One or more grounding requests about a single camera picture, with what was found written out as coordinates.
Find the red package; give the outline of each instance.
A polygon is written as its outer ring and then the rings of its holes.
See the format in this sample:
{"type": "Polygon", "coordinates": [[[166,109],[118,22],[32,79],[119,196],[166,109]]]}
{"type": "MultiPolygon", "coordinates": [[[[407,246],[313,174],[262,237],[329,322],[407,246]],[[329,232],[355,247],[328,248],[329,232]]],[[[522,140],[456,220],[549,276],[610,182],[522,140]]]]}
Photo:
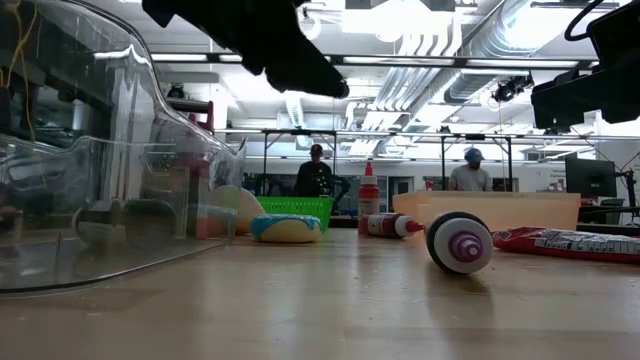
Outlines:
{"type": "Polygon", "coordinates": [[[640,239],[579,231],[521,227],[492,234],[498,249],[570,259],[640,263],[640,239]]]}

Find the baseball cap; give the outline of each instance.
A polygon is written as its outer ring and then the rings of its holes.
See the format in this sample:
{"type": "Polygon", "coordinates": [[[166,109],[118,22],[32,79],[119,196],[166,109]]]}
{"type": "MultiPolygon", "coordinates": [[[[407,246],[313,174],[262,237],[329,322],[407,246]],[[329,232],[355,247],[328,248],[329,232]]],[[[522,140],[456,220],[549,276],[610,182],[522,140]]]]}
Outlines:
{"type": "Polygon", "coordinates": [[[314,144],[313,146],[311,146],[311,151],[309,153],[312,155],[322,155],[322,146],[314,144]]]}
{"type": "Polygon", "coordinates": [[[466,154],[464,154],[464,159],[469,162],[481,162],[484,160],[484,156],[482,156],[482,151],[476,148],[471,148],[466,154]]]}

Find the person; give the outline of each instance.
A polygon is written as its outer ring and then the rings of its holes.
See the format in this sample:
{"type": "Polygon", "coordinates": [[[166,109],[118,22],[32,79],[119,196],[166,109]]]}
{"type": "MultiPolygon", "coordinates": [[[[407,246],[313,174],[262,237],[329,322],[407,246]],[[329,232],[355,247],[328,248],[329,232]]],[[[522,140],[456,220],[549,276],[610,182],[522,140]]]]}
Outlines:
{"type": "Polygon", "coordinates": [[[453,191],[492,191],[493,181],[489,173],[480,168],[484,160],[482,152],[471,148],[464,155],[467,165],[453,169],[449,177],[449,190],[453,191]]]}
{"type": "Polygon", "coordinates": [[[319,197],[329,193],[331,168],[320,160],[322,150],[318,144],[311,146],[311,161],[300,165],[295,185],[296,196],[319,197]]]}

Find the red glue bottle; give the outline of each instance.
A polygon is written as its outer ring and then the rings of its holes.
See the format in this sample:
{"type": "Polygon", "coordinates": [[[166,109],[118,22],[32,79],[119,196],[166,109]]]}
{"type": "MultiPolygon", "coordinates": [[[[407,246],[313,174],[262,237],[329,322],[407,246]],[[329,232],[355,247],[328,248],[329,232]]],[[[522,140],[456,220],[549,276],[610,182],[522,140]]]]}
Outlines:
{"type": "Polygon", "coordinates": [[[424,230],[412,217],[403,214],[365,215],[358,222],[358,233],[391,239],[402,239],[424,230]]]}
{"type": "Polygon", "coordinates": [[[378,177],[373,175],[371,162],[367,162],[364,176],[360,179],[358,190],[358,217],[377,214],[380,212],[380,188],[378,177]]]}

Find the wooden table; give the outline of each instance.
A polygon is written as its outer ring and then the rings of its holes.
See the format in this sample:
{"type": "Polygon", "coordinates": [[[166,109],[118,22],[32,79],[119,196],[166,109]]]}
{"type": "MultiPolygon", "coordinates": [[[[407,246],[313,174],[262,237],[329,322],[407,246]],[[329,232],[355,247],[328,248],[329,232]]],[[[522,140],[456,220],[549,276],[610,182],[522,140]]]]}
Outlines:
{"type": "Polygon", "coordinates": [[[640,268],[497,252],[445,276],[421,239],[233,246],[0,301],[7,359],[637,359],[640,268]]]}

